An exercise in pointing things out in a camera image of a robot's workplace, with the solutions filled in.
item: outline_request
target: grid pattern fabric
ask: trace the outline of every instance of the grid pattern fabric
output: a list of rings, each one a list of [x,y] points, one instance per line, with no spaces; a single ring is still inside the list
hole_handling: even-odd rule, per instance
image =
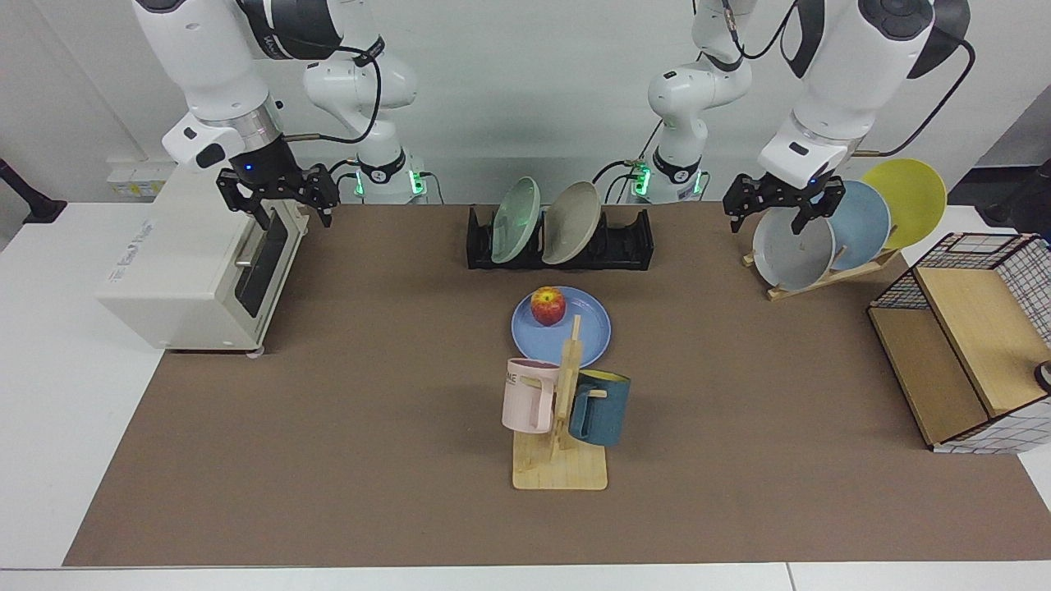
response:
[[[1051,443],[1051,398],[1044,398],[964,433],[934,451],[1014,454]]]
[[[1008,258],[996,271],[1026,311],[1029,321],[1051,347],[1051,252],[1035,239]]]
[[[989,270],[1000,265],[1012,250],[1032,240],[1016,235],[950,233],[872,302],[872,307],[928,310],[930,304],[913,272],[916,267]]]

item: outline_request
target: red apple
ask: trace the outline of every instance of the red apple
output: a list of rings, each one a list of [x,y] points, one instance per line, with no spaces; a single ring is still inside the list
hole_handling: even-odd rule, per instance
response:
[[[565,297],[557,287],[537,289],[529,303],[533,318],[544,326],[556,324],[565,315]]]

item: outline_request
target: beige plate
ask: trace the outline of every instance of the beige plate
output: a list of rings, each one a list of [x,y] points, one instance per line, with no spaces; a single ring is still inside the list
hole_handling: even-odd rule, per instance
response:
[[[560,265],[588,246],[602,216],[595,185],[581,182],[558,196],[543,217],[543,262]]]

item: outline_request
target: mug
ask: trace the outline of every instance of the mug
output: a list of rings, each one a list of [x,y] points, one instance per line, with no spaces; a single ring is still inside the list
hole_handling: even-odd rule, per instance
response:
[[[570,434],[592,445],[617,445],[631,385],[631,379],[624,375],[597,369],[580,370],[570,416]]]
[[[522,433],[547,433],[554,417],[558,366],[531,359],[508,361],[503,426]]]

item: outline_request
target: blue mug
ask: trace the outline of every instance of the blue mug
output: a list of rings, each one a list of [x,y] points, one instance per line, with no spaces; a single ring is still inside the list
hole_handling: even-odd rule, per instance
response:
[[[631,385],[628,378],[617,373],[581,370],[570,416],[570,434],[592,445],[617,445]]]

